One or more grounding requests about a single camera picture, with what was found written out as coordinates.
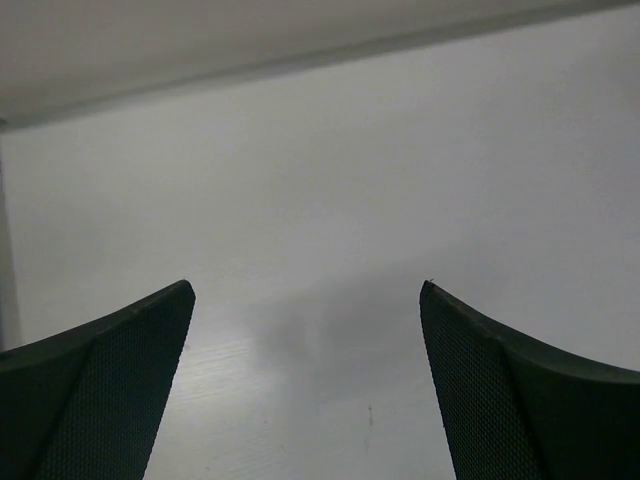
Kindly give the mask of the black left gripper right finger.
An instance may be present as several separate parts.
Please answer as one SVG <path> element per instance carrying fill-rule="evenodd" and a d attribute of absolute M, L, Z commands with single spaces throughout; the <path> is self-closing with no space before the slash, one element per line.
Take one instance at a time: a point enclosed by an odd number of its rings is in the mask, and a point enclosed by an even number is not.
<path fill-rule="evenodd" d="M 534 339 L 430 281 L 420 319 L 456 478 L 638 478 L 638 372 Z"/>

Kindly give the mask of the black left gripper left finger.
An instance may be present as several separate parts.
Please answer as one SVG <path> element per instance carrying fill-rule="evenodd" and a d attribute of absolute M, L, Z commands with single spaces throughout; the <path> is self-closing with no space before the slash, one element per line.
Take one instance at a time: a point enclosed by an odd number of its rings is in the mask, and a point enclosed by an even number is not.
<path fill-rule="evenodd" d="M 2 352 L 2 478 L 143 478 L 195 300 L 180 280 Z"/>

